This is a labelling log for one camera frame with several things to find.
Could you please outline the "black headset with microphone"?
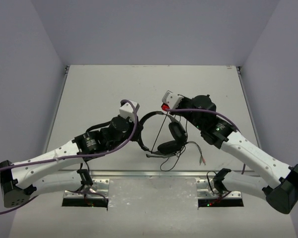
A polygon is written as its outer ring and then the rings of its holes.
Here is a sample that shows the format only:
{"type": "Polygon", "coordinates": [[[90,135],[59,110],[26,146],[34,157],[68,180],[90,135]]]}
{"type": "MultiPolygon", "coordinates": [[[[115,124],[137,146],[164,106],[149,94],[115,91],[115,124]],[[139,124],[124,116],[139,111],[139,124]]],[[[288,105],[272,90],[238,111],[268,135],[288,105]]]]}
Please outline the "black headset with microphone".
{"type": "Polygon", "coordinates": [[[148,158],[168,158],[176,156],[176,154],[180,152],[186,145],[188,139],[186,129],[184,128],[182,123],[172,115],[169,115],[168,113],[162,111],[152,111],[144,115],[138,121],[138,129],[139,134],[136,141],[140,148],[146,152],[146,156],[148,158]],[[154,116],[163,116],[164,119],[156,135],[156,139],[153,145],[147,147],[143,142],[142,131],[144,129],[146,121],[154,116]],[[169,118],[168,132],[170,136],[163,136],[163,141],[159,141],[159,134],[162,132],[163,124],[166,122],[167,118],[169,118]]]}

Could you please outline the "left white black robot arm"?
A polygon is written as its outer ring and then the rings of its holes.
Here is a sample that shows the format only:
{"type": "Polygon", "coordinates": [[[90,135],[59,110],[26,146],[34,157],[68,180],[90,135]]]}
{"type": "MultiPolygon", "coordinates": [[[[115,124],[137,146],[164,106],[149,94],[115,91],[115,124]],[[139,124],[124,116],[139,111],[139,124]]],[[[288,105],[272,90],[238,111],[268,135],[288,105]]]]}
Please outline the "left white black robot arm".
{"type": "Polygon", "coordinates": [[[130,141],[136,141],[142,124],[116,116],[93,125],[85,133],[40,156],[22,162],[0,162],[0,186],[5,208],[15,210],[38,195],[60,190],[82,193],[93,185],[87,169],[61,173],[75,164],[114,153],[130,141]]]}

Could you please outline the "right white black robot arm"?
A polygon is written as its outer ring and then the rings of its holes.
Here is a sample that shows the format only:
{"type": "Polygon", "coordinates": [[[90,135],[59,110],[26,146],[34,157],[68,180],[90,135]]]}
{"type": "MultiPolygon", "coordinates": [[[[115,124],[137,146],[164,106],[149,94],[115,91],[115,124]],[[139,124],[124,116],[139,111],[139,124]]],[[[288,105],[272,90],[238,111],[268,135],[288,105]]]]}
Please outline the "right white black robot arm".
{"type": "Polygon", "coordinates": [[[208,144],[234,156],[257,174],[247,176],[223,168],[213,178],[219,193],[244,192],[266,200],[282,214],[291,212],[298,201],[298,164],[281,162],[251,143],[231,120],[217,112],[209,95],[190,99],[167,91],[162,102],[164,111],[184,117],[208,144]]]}

